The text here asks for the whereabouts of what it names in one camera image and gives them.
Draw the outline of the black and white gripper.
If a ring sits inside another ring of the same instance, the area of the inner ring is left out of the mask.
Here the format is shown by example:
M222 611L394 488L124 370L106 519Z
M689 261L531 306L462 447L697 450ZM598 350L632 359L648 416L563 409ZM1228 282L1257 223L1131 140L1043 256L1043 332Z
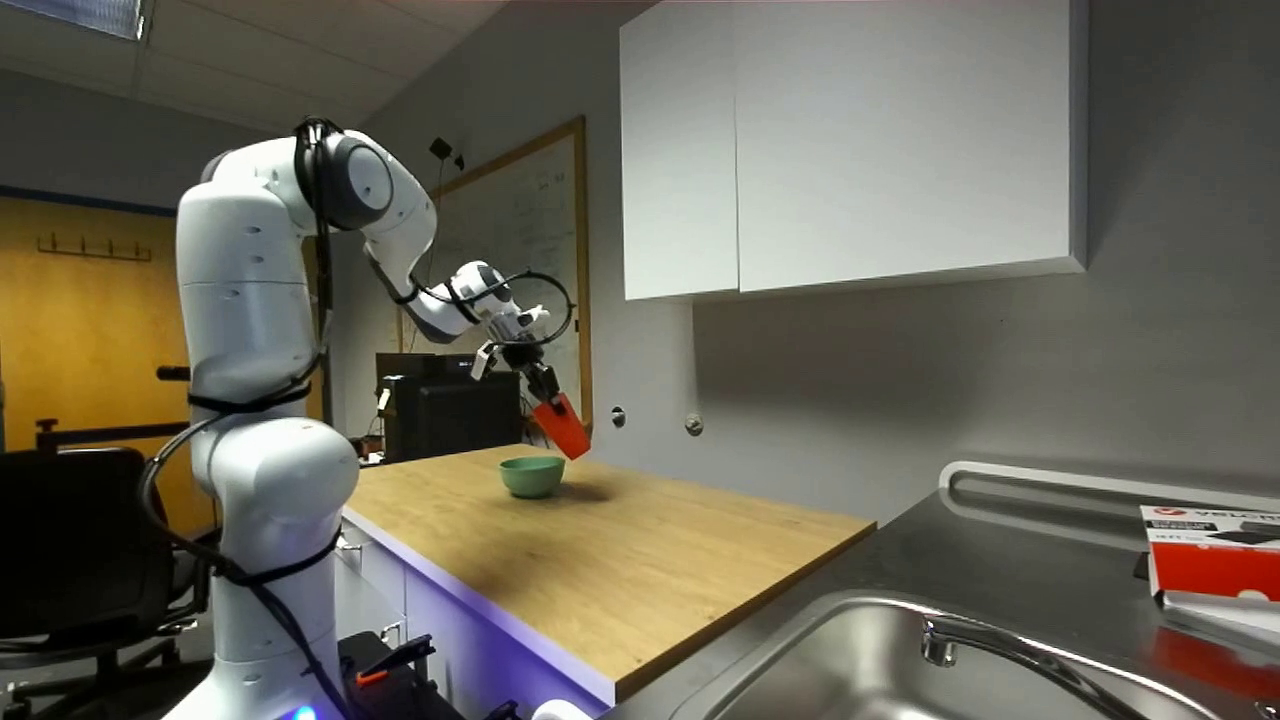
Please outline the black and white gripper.
M531 306L512 302L512 306L486 313L480 321L483 341L472 350L472 376L483 379L491 362L503 362L522 376L522 386L536 404L545 404L545 390L558 395L558 376L545 359L545 334L539 334L545 325L549 325L545 302L531 302Z

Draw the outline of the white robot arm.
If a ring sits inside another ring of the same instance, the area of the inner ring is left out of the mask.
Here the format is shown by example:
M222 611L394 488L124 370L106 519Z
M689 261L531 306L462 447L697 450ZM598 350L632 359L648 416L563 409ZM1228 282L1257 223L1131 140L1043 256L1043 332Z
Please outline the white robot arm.
M563 416L539 306L468 261L416 281L436 202L373 135L309 119L215 154L174 202L190 476L215 498L213 668L162 720L346 720L334 644L334 535L361 459L304 411L319 359L304 243L364 239L384 290L432 341L480 329L531 398Z

